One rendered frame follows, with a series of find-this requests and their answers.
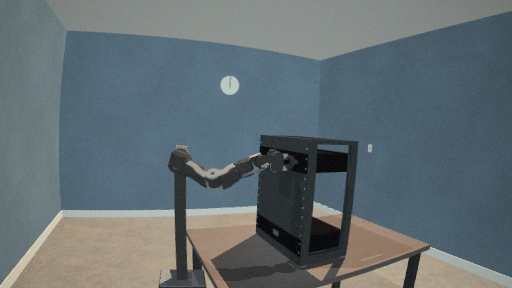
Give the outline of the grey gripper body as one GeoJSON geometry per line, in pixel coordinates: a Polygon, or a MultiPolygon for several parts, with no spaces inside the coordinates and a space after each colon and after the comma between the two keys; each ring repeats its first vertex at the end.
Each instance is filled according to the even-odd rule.
{"type": "Polygon", "coordinates": [[[268,168],[266,168],[266,169],[269,171],[275,172],[275,173],[281,172],[283,169],[283,165],[284,165],[283,154],[275,149],[270,149],[270,150],[268,150],[266,156],[270,160],[270,164],[269,164],[268,168]]]}

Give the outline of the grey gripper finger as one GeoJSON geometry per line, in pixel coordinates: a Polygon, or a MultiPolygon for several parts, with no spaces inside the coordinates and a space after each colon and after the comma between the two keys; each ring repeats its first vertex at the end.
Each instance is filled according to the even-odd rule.
{"type": "MultiPolygon", "coordinates": [[[[291,156],[291,155],[288,155],[288,153],[282,153],[282,154],[283,154],[283,156],[284,156],[284,160],[288,160],[288,159],[290,158],[289,156],[291,156]]],[[[292,162],[298,162],[297,160],[295,160],[295,158],[294,158],[293,156],[291,156],[290,161],[292,161],[292,162]]]]}
{"type": "Polygon", "coordinates": [[[283,169],[282,169],[282,171],[287,171],[287,170],[289,170],[289,169],[290,169],[291,167],[293,167],[295,164],[298,164],[298,162],[292,162],[292,161],[290,161],[290,162],[289,162],[289,164],[286,164],[286,165],[284,164],[284,165],[283,165],[283,169]],[[290,167],[289,167],[289,166],[290,166],[290,167]]]}

